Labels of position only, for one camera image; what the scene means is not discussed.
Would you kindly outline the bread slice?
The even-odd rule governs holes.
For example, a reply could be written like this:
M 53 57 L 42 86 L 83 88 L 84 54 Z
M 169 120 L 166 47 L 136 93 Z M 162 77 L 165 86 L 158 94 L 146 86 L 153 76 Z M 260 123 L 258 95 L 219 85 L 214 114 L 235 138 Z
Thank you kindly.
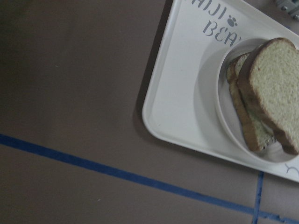
M 286 38 L 266 41 L 242 65 L 238 86 L 247 108 L 288 154 L 299 153 L 299 51 Z
M 249 53 L 242 54 L 233 59 L 226 70 L 226 78 L 229 84 L 229 92 L 234 108 L 242 126 L 242 133 L 249 150 L 257 152 L 277 142 L 262 122 L 246 108 L 241 92 L 238 87 L 239 72 L 249 56 Z

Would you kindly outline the white round plate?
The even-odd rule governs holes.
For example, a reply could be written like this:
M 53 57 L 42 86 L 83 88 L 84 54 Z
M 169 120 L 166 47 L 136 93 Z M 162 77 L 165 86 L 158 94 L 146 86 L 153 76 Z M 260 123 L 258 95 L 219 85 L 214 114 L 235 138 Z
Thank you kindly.
M 276 165 L 293 161 L 297 159 L 298 156 L 286 153 L 278 142 L 271 144 L 259 152 L 249 150 L 243 137 L 241 123 L 233 106 L 233 100 L 226 78 L 227 68 L 233 59 L 253 51 L 266 41 L 267 40 L 263 38 L 246 39 L 238 42 L 232 49 L 225 53 L 220 62 L 215 81 L 215 108 L 223 129 L 229 138 L 237 145 L 237 151 L 246 154 L 244 156 L 245 159 L 253 159 L 263 164 Z

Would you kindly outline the white bear serving tray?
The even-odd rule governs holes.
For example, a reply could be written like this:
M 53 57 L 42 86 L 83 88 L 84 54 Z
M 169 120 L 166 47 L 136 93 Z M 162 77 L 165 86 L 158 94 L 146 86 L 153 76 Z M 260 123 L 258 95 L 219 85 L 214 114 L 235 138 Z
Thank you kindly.
M 299 37 L 242 0 L 176 0 L 166 24 L 142 118 L 155 137 L 297 182 L 299 159 L 245 159 L 223 129 L 215 81 L 225 53 L 250 38 Z

